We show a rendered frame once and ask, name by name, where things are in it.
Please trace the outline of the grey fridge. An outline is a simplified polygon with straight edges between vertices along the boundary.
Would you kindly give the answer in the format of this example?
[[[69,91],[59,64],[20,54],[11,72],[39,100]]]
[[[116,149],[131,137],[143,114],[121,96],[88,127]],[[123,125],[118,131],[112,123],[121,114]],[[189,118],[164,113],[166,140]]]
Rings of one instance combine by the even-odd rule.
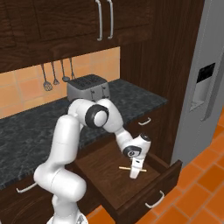
[[[172,162],[188,165],[212,142],[224,104],[224,0],[205,0]]]

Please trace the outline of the tall dark wood cabinet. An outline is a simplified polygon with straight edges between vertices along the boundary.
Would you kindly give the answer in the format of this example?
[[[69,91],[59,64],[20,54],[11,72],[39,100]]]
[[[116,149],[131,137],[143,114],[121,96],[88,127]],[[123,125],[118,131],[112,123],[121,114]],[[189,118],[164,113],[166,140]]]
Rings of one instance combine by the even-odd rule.
[[[120,50],[121,78],[168,100],[155,154],[172,161],[205,0],[151,0],[152,37]]]

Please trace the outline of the grey hanging ladle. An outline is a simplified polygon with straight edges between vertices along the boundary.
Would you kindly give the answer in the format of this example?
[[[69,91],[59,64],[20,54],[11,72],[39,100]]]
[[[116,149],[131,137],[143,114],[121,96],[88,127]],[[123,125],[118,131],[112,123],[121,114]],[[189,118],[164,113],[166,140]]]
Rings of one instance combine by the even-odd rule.
[[[64,69],[63,59],[60,60],[60,64],[61,64],[61,69],[62,69],[62,73],[63,73],[62,80],[64,82],[69,82],[70,81],[70,78],[65,75],[65,69]]]

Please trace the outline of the dark wood drawer front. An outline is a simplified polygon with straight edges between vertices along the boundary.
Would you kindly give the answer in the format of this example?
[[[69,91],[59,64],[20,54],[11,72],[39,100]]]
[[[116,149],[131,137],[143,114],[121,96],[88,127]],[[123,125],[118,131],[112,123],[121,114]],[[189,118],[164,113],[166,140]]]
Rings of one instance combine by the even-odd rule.
[[[18,193],[33,184],[33,175],[0,190],[0,221],[2,224],[46,224],[53,216],[53,195],[38,185]]]
[[[137,118],[132,119],[125,125],[125,129],[133,136],[137,137],[140,133],[145,133],[149,138],[153,138],[158,132],[158,125],[162,115],[162,109],[156,108],[143,115],[139,115]],[[150,118],[150,123],[141,126],[138,123],[143,123]]]

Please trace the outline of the grey hanging spatula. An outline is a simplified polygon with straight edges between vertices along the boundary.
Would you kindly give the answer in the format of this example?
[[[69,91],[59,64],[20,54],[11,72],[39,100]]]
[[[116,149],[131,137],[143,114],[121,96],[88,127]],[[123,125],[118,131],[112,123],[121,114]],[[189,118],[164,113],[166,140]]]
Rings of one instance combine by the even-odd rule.
[[[55,73],[53,61],[51,61],[51,66],[52,66],[52,74],[53,74],[53,85],[59,85],[60,82],[56,78],[56,73]]]

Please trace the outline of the silver toaster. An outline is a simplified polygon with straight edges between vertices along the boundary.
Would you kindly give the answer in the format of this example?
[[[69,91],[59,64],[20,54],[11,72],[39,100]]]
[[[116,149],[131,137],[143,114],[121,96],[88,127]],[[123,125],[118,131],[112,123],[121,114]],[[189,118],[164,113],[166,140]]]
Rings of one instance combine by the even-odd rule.
[[[66,84],[66,94],[70,102],[74,99],[87,99],[97,102],[100,99],[110,98],[108,82],[96,74],[88,74],[70,80]]]

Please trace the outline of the open dark wood drawer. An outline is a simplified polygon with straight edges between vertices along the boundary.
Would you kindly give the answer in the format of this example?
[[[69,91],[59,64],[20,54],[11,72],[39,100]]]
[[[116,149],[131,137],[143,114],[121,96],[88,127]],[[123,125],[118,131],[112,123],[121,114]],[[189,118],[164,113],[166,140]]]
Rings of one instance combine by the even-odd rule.
[[[103,206],[115,224],[135,224],[177,184],[182,162],[168,165],[148,154],[143,166],[147,172],[135,179],[118,169],[129,165],[115,141],[83,150],[74,162],[74,171],[87,181],[86,194],[78,202],[80,210],[89,214]]]

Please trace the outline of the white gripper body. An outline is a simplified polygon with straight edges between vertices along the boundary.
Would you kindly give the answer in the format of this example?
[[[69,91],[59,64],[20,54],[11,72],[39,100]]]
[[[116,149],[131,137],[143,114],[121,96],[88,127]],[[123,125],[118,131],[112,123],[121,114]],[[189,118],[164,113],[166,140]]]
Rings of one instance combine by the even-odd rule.
[[[131,159],[131,167],[130,167],[129,177],[131,179],[136,179],[139,172],[143,169],[143,166],[144,166],[143,159],[137,159],[136,157],[133,157]]]

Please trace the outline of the tan straw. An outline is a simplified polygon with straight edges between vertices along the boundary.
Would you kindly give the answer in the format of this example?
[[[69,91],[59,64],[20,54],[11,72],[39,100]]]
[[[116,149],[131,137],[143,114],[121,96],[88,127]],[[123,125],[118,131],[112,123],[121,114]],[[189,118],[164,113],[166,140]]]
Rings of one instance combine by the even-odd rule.
[[[129,167],[124,167],[124,166],[119,166],[118,167],[118,169],[120,169],[120,170],[125,170],[125,171],[131,171],[131,170],[133,170],[133,169],[131,169],[131,168],[129,168]],[[145,169],[136,169],[137,171],[139,171],[139,172],[147,172],[147,170],[145,170]]]

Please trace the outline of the grey hanging utensil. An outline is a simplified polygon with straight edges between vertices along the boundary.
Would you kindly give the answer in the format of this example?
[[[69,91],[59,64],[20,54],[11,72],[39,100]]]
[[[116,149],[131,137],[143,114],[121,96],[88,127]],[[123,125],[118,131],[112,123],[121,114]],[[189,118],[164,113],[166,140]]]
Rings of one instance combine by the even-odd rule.
[[[74,75],[72,58],[69,58],[69,62],[70,62],[70,67],[71,67],[71,77],[74,80],[75,79],[75,75]]]

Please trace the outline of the grey slotted skimmer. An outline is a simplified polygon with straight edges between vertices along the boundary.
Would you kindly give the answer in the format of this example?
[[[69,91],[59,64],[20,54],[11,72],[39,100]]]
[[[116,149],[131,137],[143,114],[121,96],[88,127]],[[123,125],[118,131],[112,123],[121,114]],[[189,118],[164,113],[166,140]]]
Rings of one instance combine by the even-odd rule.
[[[45,72],[45,68],[44,65],[41,64],[41,68],[42,68],[42,72],[44,75],[44,83],[43,83],[43,87],[45,91],[51,91],[53,89],[52,84],[46,79],[46,72]]]

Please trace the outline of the dark wood cupboard door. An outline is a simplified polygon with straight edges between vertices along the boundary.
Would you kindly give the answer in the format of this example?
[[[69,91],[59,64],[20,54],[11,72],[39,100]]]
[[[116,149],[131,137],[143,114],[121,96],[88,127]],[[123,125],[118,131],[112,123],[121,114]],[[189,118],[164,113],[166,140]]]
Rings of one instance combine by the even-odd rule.
[[[110,33],[110,12],[108,7],[108,29]],[[151,18],[151,0],[112,0],[114,11],[114,33],[115,31],[133,28],[141,25],[148,25]]]
[[[47,50],[60,58],[103,49],[98,0],[0,0],[0,57]]]

